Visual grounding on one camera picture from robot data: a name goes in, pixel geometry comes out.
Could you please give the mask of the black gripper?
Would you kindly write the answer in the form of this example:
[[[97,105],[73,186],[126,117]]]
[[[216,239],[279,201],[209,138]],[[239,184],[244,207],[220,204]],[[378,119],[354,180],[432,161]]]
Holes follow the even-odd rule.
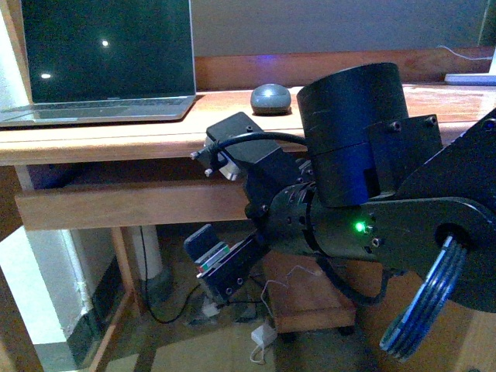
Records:
[[[184,249],[198,269],[197,279],[206,295],[219,304],[226,303],[244,285],[251,268],[269,250],[259,232],[229,246],[217,237],[211,224],[191,234]]]

